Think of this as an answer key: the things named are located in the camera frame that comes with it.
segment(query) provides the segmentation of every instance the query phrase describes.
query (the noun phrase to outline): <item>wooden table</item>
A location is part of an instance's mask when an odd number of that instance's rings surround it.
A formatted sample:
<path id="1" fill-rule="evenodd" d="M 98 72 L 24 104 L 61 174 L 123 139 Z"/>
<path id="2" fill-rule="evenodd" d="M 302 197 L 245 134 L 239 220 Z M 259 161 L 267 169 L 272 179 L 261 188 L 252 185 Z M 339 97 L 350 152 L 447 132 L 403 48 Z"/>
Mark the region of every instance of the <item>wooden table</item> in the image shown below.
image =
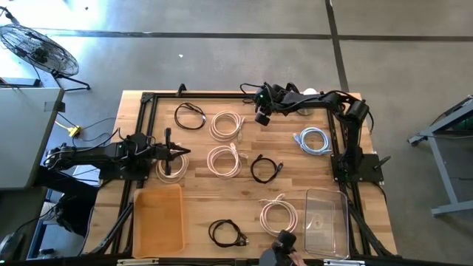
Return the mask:
<path id="1" fill-rule="evenodd" d="M 120 127 L 122 135 L 135 133 L 140 98 L 142 91 L 124 91 L 117 114 L 115 128 Z M 207 123 L 198 131 L 181 129 L 174 122 L 174 110 L 182 102 L 192 102 L 202 108 L 207 115 Z M 143 132 L 146 132 L 149 110 L 145 115 Z M 180 111 L 180 122 L 190 126 L 198 126 L 201 117 L 193 112 Z M 207 168 L 206 158 L 208 152 L 216 146 L 222 145 L 215 141 L 208 131 L 212 117 L 221 111 L 234 111 L 245 117 L 242 127 L 242 142 L 235 143 L 239 152 L 246 153 L 249 158 L 243 159 L 241 173 L 231 180 L 221 180 L 213 175 Z M 309 188 L 323 188 L 333 191 L 338 190 L 338 185 L 333 181 L 330 158 L 326 156 L 313 156 L 304 153 L 293 139 L 293 133 L 299 133 L 309 126 L 315 126 L 329 134 L 327 112 L 316 109 L 310 116 L 301 116 L 297 113 L 272 115 L 268 126 L 260 126 L 254 121 L 254 107 L 244 104 L 241 99 L 161 99 L 157 105 L 157 114 L 154 123 L 153 136 L 157 142 L 164 141 L 164 129 L 172 128 L 171 141 L 182 143 L 187 149 L 189 166 L 185 177 L 180 181 L 184 195 L 184 219 L 186 226 L 186 247 L 173 257 L 231 257 L 231 258 L 259 258 L 262 252 L 270 247 L 274 237 L 265 233 L 259 224 L 259 214 L 262 209 L 260 199 L 274 199 L 279 194 L 285 194 L 285 200 L 294 205 L 298 211 L 299 224 L 295 230 L 298 241 L 295 249 L 304 250 L 303 222 L 304 222 L 304 196 Z M 230 121 L 219 122 L 221 131 L 234 128 Z M 309 143 L 321 146 L 321 138 L 308 137 Z M 362 129 L 361 147 L 364 153 L 372 152 L 372 143 L 366 123 Z M 259 154 L 272 160 L 284 161 L 284 168 L 278 177 L 266 185 L 253 180 L 250 165 Z M 231 157 L 223 157 L 215 163 L 217 170 L 224 171 L 234 164 Z M 268 164 L 258 166 L 258 174 L 262 177 L 269 176 L 273 169 Z M 164 185 L 156 176 L 154 167 L 149 175 L 145 187 Z M 383 242 L 385 247 L 396 253 L 391 225 L 383 195 L 379 188 L 373 184 L 360 183 L 360 194 L 367 224 L 375 235 Z M 98 192 L 90 222 L 89 236 L 86 240 L 84 251 L 90 251 L 105 237 L 118 215 L 118 206 L 123 189 L 123 181 L 115 180 L 107 184 Z M 208 226 L 217 219 L 232 219 L 241 228 L 250 240 L 247 247 L 219 248 L 208 237 Z M 287 226 L 288 215 L 283 208 L 275 207 L 268 214 L 268 221 L 274 228 L 283 229 Z M 120 249 L 125 246 L 127 237 L 127 224 L 122 234 Z M 361 249 L 358 227 L 355 229 L 357 248 Z M 217 231 L 221 242 L 234 241 L 235 233 L 230 226 L 222 227 Z M 311 256 L 302 252 L 305 257 Z"/>

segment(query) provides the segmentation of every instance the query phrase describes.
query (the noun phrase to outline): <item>gray floor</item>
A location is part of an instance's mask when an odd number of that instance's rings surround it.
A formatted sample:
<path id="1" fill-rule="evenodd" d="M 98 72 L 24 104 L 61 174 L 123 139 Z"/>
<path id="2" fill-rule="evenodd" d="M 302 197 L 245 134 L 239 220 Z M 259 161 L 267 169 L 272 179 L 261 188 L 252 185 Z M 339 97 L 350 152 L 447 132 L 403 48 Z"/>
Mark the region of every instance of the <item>gray floor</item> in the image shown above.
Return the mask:
<path id="1" fill-rule="evenodd" d="M 18 11 L 14 15 L 21 23 L 31 27 L 330 32 L 322 0 L 52 0 L 55 9 L 30 1 L 30 7 L 60 13 L 56 20 L 25 11 L 23 2 L 7 4 L 12 12 Z M 341 34 L 473 35 L 471 1 L 333 0 L 333 7 Z M 78 59 L 81 71 L 76 78 L 93 88 L 64 98 L 66 116 L 81 126 L 115 116 L 124 89 L 176 89 L 180 83 L 195 90 L 237 89 L 242 82 L 262 81 L 292 81 L 300 88 L 324 90 L 340 87 L 332 41 L 53 39 Z M 448 198 L 428 145 L 412 148 L 406 139 L 471 93 L 472 43 L 342 41 L 341 51 L 350 91 L 361 92 L 375 116 L 374 147 L 381 156 L 392 156 L 384 166 L 385 190 L 398 252 L 406 258 L 471 264 L 473 211 L 432 218 L 430 208 L 448 203 Z M 1 59 L 9 58 L 8 53 L 0 50 Z M 35 75 L 17 58 L 5 64 L 9 67 L 2 66 L 2 75 L 6 71 Z M 112 127 L 111 121 L 102 123 L 84 137 L 110 132 Z M 54 128 L 48 148 L 61 142 L 69 143 L 69 138 L 64 130 Z"/>

